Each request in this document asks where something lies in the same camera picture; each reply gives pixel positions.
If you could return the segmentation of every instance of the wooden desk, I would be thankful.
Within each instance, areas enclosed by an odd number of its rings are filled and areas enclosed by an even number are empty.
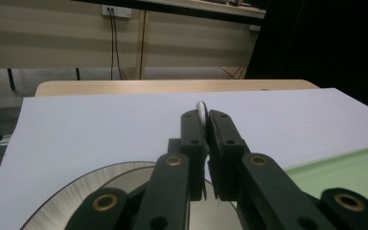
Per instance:
[[[306,80],[62,80],[40,84],[36,97],[86,94],[145,94],[316,89]]]

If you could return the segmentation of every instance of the green tray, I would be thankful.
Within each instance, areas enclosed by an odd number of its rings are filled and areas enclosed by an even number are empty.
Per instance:
[[[344,188],[368,198],[368,149],[287,169],[298,187],[317,198],[330,188]]]

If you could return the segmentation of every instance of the circular metal plate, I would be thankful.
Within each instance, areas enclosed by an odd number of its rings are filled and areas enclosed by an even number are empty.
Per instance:
[[[119,188],[129,193],[149,181],[152,162],[128,162],[90,172],[49,198],[22,229],[64,229],[83,200],[101,187]],[[242,229],[234,206],[214,199],[214,189],[206,181],[207,200],[191,202],[190,230]]]

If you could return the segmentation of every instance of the brass screw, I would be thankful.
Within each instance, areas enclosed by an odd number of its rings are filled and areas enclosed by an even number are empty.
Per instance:
[[[255,164],[257,166],[267,165],[267,161],[261,156],[252,156],[252,157],[250,157],[250,162],[252,162],[253,164]]]
[[[101,204],[101,200],[103,199],[110,199],[109,202],[107,202],[106,204]],[[111,208],[113,208],[116,203],[118,202],[118,197],[114,194],[104,194],[104,195],[100,195],[98,196],[95,200],[94,203],[92,203],[92,207],[94,208],[95,211],[98,212],[104,212],[106,210],[109,210]]]
[[[170,166],[178,166],[178,165],[181,165],[183,160],[179,156],[172,155],[172,156],[167,157],[165,162],[167,165],[170,165]]]
[[[336,194],[334,196],[336,203],[340,206],[354,211],[354,212],[361,212],[364,210],[364,203],[360,201],[360,199],[354,197],[353,195],[348,194]]]

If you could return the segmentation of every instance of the floor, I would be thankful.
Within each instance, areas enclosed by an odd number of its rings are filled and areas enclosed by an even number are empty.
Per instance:
[[[174,67],[146,68],[146,80],[178,79],[229,79],[235,74],[236,67]],[[76,81],[76,69],[12,69],[15,90],[11,90],[8,71],[0,69],[0,108],[22,105],[23,98],[33,97],[37,87],[45,81]],[[113,79],[118,79],[118,70],[113,70]],[[82,81],[110,80],[110,68],[80,69]]]

